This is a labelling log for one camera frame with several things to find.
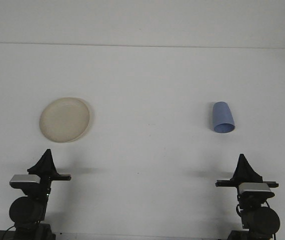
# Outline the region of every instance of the black cable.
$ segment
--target black cable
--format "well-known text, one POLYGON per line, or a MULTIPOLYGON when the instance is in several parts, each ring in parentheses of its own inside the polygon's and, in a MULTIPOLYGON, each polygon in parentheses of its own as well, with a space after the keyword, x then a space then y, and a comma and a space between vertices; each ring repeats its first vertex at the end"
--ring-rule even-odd
POLYGON ((271 206, 269 206, 269 203, 267 202, 267 200, 266 200, 266 202, 265 202, 265 203, 267 204, 268 208, 271 208, 271 206))
POLYGON ((4 240, 4 237, 6 235, 6 233, 8 232, 8 230, 12 229, 15 225, 11 226, 10 228, 8 228, 6 231, 4 231, 2 237, 1 237, 1 240, 4 240))
POLYGON ((239 217, 242 217, 241 213, 239 212, 238 207, 239 207, 239 204, 236 206, 236 212, 237 212, 237 214, 238 214, 239 217))

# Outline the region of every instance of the round plate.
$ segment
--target round plate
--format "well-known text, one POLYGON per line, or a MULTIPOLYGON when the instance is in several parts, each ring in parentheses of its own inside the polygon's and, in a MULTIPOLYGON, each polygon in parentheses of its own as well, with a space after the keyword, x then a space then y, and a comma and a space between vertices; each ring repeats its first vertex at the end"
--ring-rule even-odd
POLYGON ((74 97, 60 98, 49 104, 39 121, 42 134, 57 143, 76 140, 85 132, 88 124, 88 107, 74 97))

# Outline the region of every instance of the blue cup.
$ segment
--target blue cup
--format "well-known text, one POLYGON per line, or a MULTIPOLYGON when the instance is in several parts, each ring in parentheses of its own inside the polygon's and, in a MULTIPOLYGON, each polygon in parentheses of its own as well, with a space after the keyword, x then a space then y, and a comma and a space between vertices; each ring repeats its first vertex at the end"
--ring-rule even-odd
POLYGON ((212 108, 212 125, 216 133, 225 134, 235 129, 235 122, 228 104, 216 102, 212 108))

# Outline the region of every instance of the plate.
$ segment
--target plate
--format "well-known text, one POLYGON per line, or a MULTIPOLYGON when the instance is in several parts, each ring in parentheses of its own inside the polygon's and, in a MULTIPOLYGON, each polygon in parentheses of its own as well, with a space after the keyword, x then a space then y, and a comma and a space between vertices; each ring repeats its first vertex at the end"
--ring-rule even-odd
POLYGON ((81 99, 64 97, 43 110, 39 127, 47 139, 67 143, 78 139, 86 131, 89 119, 88 107, 81 99))

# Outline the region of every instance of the white surface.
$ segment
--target white surface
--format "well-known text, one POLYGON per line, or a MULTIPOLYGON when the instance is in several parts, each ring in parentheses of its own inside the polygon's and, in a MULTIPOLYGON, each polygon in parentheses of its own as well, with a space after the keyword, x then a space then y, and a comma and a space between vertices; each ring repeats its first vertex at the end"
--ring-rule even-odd
POLYGON ((210 240, 205 238, 56 233, 57 240, 210 240))
POLYGON ((0 0, 0 42, 285 48, 285 0, 0 0))
POLYGON ((0 44, 0 229, 47 148, 58 172, 46 220, 55 232, 226 238, 241 228, 236 189, 217 188, 244 153, 265 181, 285 239, 285 50, 0 44), (60 97, 93 113, 89 132, 54 143, 39 117, 60 97), (236 128, 210 127, 226 101, 236 128))

